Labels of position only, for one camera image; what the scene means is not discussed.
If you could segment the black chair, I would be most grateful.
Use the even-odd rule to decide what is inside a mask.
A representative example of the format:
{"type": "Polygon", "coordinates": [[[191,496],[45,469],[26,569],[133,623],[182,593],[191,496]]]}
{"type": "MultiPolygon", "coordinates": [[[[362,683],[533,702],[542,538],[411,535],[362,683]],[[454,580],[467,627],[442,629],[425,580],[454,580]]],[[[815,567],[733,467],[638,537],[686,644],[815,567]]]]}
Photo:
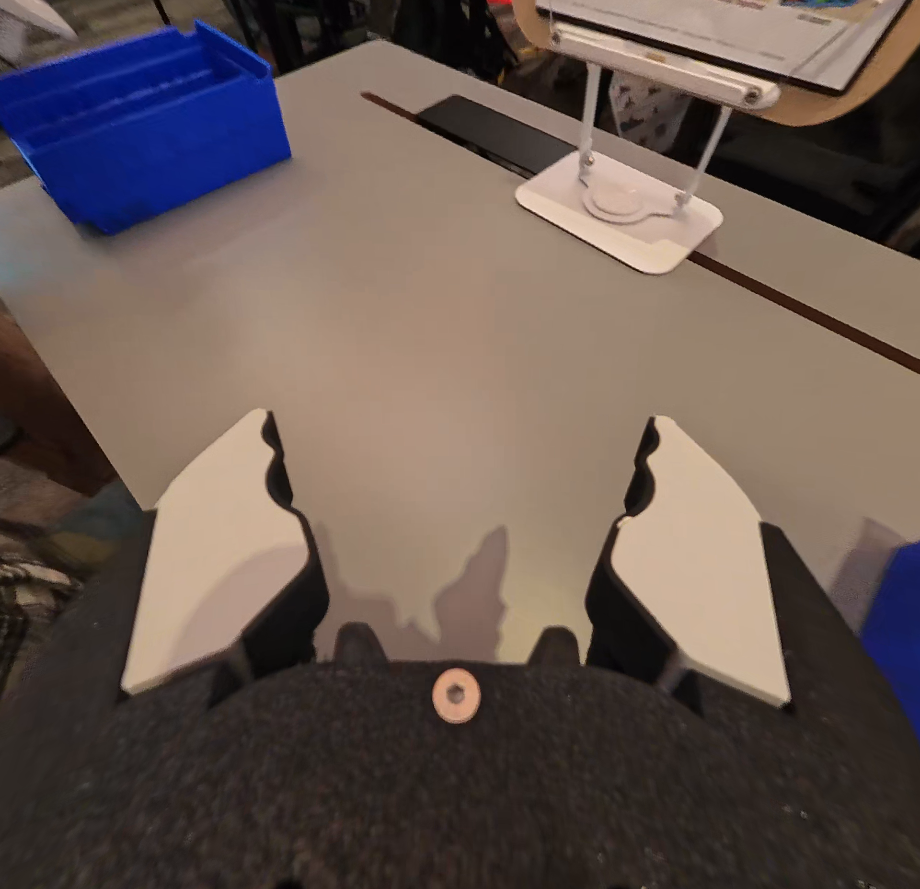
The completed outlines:
{"type": "MultiPolygon", "coordinates": [[[[272,64],[268,34],[257,0],[221,0],[236,24],[237,37],[272,64]]],[[[293,67],[313,64],[359,44],[389,40],[399,0],[272,0],[283,43],[293,67]]]]}

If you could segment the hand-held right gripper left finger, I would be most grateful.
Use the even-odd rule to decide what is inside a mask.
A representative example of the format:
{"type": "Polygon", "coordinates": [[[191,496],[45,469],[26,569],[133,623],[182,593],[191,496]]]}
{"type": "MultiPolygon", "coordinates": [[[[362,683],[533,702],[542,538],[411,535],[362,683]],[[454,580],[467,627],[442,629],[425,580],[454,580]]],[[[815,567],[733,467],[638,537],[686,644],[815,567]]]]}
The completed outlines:
{"type": "Polygon", "coordinates": [[[253,410],[155,504],[121,689],[137,696],[212,662],[243,680],[310,662],[328,607],[274,414],[253,410]]]}

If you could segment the white printed cardboard box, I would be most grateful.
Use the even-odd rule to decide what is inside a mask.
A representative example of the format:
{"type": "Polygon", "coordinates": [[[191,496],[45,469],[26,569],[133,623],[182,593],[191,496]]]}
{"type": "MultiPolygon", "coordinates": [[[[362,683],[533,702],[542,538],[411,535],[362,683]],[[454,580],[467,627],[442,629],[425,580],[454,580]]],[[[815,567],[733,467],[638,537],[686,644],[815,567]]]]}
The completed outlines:
{"type": "Polygon", "coordinates": [[[615,133],[664,154],[674,145],[693,101],[690,95],[625,71],[614,71],[608,89],[615,133]]]}

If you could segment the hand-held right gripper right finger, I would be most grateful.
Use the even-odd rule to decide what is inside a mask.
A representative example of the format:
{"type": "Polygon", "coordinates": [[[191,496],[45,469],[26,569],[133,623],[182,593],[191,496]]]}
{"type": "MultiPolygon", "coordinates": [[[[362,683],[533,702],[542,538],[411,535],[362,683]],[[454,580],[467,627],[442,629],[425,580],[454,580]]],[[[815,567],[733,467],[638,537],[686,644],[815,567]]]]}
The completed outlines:
{"type": "Polygon", "coordinates": [[[761,516],[672,418],[651,416],[585,596],[588,666],[694,699],[707,677],[790,704],[761,516]]]}

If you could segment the tan wooden board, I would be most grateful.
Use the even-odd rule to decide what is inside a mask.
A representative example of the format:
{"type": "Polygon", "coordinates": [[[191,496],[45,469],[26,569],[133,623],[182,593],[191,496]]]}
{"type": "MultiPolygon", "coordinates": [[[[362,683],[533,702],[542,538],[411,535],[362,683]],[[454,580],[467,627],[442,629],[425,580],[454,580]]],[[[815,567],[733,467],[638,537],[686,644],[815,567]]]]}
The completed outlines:
{"type": "MultiPolygon", "coordinates": [[[[555,53],[549,44],[549,22],[552,20],[567,21],[546,17],[536,9],[535,0],[513,0],[513,10],[515,18],[526,37],[536,46],[555,53]]],[[[883,42],[869,56],[867,63],[852,81],[850,88],[845,93],[836,96],[809,90],[788,80],[759,77],[745,71],[703,61],[696,57],[676,54],[657,45],[642,44],[630,39],[623,40],[775,83],[779,86],[780,96],[772,108],[740,111],[781,125],[791,127],[811,126],[833,121],[846,113],[855,111],[858,107],[875,98],[891,84],[903,68],[908,65],[909,61],[915,55],[918,55],[918,0],[912,0],[906,5],[903,13],[889,29],[883,42]]]]}

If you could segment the blue plastic object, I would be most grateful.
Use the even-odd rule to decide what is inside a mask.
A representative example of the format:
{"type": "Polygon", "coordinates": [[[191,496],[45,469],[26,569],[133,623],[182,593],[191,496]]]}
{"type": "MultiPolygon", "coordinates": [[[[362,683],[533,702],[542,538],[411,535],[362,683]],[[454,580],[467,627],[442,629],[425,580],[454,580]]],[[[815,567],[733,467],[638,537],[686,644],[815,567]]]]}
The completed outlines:
{"type": "Polygon", "coordinates": [[[919,736],[919,542],[895,550],[860,633],[919,736]]]}

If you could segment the blue plastic bin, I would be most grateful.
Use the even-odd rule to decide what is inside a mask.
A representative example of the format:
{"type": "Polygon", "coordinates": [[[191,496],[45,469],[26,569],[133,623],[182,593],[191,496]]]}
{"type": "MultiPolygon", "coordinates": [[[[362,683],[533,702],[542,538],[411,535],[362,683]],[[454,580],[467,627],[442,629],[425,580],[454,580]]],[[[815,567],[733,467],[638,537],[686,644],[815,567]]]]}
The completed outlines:
{"type": "Polygon", "coordinates": [[[292,158],[270,64],[200,20],[6,74],[1,119],[63,215],[107,235],[292,158]]]}

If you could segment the white document stand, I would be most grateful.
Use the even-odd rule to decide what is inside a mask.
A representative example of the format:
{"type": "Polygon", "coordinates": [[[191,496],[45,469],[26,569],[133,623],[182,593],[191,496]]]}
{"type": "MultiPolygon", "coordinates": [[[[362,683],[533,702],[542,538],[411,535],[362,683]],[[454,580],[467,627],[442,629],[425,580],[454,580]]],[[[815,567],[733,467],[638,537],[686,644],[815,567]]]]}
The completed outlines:
{"type": "Polygon", "coordinates": [[[516,202],[641,274],[673,272],[723,222],[719,209],[696,192],[731,113],[772,108],[779,86],[569,22],[552,20],[548,29],[551,49],[584,61],[588,71],[579,141],[519,186],[516,202]],[[684,185],[673,186],[593,147],[603,70],[613,72],[614,83],[626,75],[658,89],[659,96],[700,98],[719,107],[703,155],[684,185]]]}

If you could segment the plaid clothing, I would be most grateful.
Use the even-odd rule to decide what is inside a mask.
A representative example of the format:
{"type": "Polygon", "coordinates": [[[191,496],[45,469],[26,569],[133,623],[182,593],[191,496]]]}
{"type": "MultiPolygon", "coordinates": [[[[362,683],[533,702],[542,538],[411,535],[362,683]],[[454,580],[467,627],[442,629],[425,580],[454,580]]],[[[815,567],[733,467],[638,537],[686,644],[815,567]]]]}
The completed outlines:
{"type": "Polygon", "coordinates": [[[84,587],[84,569],[43,546],[2,537],[1,696],[27,673],[63,609],[84,587]]]}

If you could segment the printed instruction sheet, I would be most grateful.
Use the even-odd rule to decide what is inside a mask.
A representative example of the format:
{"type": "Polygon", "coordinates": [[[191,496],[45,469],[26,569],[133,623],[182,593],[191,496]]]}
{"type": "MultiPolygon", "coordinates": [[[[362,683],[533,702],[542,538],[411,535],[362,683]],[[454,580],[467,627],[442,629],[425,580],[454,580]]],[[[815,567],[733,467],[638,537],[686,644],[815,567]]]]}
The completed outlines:
{"type": "Polygon", "coordinates": [[[546,17],[845,93],[912,0],[535,0],[546,17]]]}

